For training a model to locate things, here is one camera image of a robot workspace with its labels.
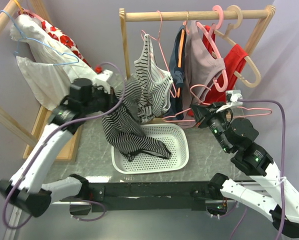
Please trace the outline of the black striped tank top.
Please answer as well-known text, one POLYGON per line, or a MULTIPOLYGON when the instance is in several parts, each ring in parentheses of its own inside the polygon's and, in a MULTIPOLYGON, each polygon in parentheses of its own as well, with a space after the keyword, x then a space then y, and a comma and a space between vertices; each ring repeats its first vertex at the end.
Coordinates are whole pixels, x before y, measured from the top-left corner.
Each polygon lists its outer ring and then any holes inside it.
POLYGON ((142 121, 138 117, 140 96, 141 85, 134 76, 131 76, 127 80, 120 106, 101 120, 105 138, 129 162, 139 154, 168 160, 172 153, 166 145, 160 140, 147 136, 141 128, 142 121))

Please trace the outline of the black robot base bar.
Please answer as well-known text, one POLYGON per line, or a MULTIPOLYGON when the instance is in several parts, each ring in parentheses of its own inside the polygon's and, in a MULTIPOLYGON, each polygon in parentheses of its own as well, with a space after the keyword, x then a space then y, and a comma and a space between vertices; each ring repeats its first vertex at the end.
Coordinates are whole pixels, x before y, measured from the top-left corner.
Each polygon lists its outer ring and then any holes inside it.
POLYGON ((105 205, 108 211, 204 211, 207 201, 224 197, 208 181, 91 182, 85 200, 105 205))

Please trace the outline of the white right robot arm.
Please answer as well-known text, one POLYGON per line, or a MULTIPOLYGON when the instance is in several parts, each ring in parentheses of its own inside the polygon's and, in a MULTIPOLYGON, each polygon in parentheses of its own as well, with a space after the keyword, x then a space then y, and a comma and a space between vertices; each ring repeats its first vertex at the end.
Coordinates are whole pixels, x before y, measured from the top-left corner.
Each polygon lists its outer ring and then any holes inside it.
POLYGON ((222 102, 209 106, 191 104, 196 125, 208 128, 222 150, 233 154, 234 166, 257 182, 267 195, 250 190, 222 173, 208 183, 213 199, 230 198, 265 216, 280 235, 299 238, 299 192, 282 176, 271 155, 255 143, 259 132, 244 117, 227 119, 231 109, 222 109, 222 102))

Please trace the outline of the white striped tank top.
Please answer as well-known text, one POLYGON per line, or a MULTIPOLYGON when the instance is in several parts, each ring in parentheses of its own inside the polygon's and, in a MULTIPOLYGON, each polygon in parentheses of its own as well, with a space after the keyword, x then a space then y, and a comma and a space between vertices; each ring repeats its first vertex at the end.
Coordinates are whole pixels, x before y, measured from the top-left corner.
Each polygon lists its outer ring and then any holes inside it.
POLYGON ((143 37, 140 57, 134 61, 135 76, 140 83, 138 117, 147 123, 167 113, 171 107, 173 78, 169 71, 159 68, 149 34, 143 37))

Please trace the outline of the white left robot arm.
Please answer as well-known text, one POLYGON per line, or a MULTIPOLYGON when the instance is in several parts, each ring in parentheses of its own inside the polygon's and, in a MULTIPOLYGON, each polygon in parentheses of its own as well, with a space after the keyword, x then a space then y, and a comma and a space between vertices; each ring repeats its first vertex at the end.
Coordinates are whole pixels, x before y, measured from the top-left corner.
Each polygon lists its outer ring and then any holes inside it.
POLYGON ((72 139, 86 116, 106 113, 118 102, 107 80, 77 78, 69 94, 52 111, 43 133, 22 167, 9 179, 0 180, 0 194, 32 217, 40 217, 53 202, 90 197, 89 181, 77 174, 49 184, 43 181, 59 152, 72 139))

